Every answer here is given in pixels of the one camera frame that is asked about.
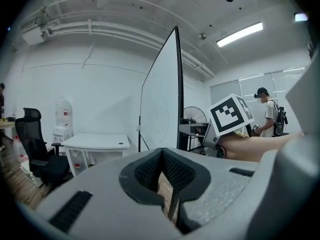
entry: wooden floor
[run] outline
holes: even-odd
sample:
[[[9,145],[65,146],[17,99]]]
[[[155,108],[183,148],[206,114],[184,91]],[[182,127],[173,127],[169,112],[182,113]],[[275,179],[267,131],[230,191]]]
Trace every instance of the wooden floor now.
[[[51,186],[35,186],[27,179],[20,169],[20,163],[14,156],[12,141],[2,138],[5,149],[0,152],[4,168],[3,175],[15,200],[35,209],[40,201],[46,197]]]
[[[15,159],[12,141],[6,137],[2,138],[5,149],[0,152],[2,157],[4,168],[4,178],[11,189],[11,193],[15,200],[28,205],[30,208],[35,209],[38,204],[49,193],[51,186],[35,186],[31,181],[27,179],[25,173],[20,169],[19,162]],[[167,216],[170,201],[172,196],[173,187],[168,182],[167,178],[161,174],[159,177],[159,191],[158,194],[164,197],[164,214]],[[177,211],[172,218],[172,222],[176,223]]]

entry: window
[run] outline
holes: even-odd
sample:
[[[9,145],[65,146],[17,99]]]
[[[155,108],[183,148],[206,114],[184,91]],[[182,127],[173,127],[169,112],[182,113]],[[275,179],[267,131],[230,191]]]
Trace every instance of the window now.
[[[212,86],[210,88],[210,92],[211,105],[227,97],[229,94],[236,94],[241,96],[240,85],[238,80]]]
[[[301,131],[299,122],[290,107],[286,94],[301,78],[304,72],[304,67],[294,67],[287,70],[275,71],[272,73],[258,74],[248,78],[231,81],[210,88],[211,104],[215,104],[229,94],[242,96],[250,108],[255,122],[251,124],[259,124],[263,126],[266,123],[265,112],[266,104],[259,104],[254,97],[258,88],[264,87],[268,90],[269,95],[280,106],[284,107],[288,124],[284,126],[284,132],[293,134]]]
[[[276,94],[278,96],[278,104],[279,106],[284,107],[288,119],[288,124],[284,126],[285,133],[293,134],[301,131],[299,122],[286,99],[286,94],[302,75],[302,68],[294,71],[279,71],[273,73],[273,80],[277,89]]]

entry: fluorescent light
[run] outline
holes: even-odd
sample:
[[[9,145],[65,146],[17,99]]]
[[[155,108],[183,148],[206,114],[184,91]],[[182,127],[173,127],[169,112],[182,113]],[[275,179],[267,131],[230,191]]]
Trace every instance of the fluorescent light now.
[[[222,46],[225,46],[235,40],[238,40],[240,38],[243,38],[247,35],[250,35],[252,33],[255,33],[255,32],[263,30],[263,29],[264,29],[264,27],[263,27],[262,23],[258,22],[258,23],[255,23],[254,25],[247,26],[246,28],[244,28],[242,30],[239,30],[235,33],[232,33],[232,34],[218,40],[216,43],[219,47],[222,47]]]
[[[258,75],[254,75],[254,76],[250,76],[250,77],[246,77],[246,78],[240,78],[239,81],[247,80],[247,79],[250,79],[250,78],[262,77],[264,75],[265,74],[258,74]]]
[[[305,21],[308,20],[308,16],[306,14],[304,14],[304,13],[296,13],[294,15],[294,20],[296,22],[305,22]]]
[[[292,68],[292,69],[286,69],[283,72],[290,72],[290,71],[297,71],[297,70],[304,70],[303,67],[297,67],[297,68]]]

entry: ceiling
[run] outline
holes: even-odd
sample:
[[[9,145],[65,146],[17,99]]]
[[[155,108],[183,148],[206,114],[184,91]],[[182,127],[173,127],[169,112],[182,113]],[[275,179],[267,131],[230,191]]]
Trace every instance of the ceiling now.
[[[47,13],[40,11],[46,7]],[[10,35],[19,37],[19,26],[34,17],[44,23],[87,21],[122,24],[166,39],[179,27],[181,47],[214,74],[269,55],[307,44],[305,22],[294,22],[297,8],[289,0],[31,0],[21,11]],[[263,31],[224,47],[216,41],[256,22]],[[205,33],[207,38],[199,39]]]

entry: black rubber pad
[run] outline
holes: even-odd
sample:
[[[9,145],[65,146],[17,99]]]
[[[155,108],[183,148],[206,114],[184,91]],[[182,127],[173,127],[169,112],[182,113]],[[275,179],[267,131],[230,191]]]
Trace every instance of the black rubber pad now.
[[[49,222],[61,231],[68,232],[91,197],[92,194],[87,191],[78,191]]]
[[[234,174],[239,174],[242,176],[247,176],[247,177],[252,177],[254,175],[253,170],[245,170],[245,169],[240,169],[240,168],[231,168],[229,172],[234,173]]]

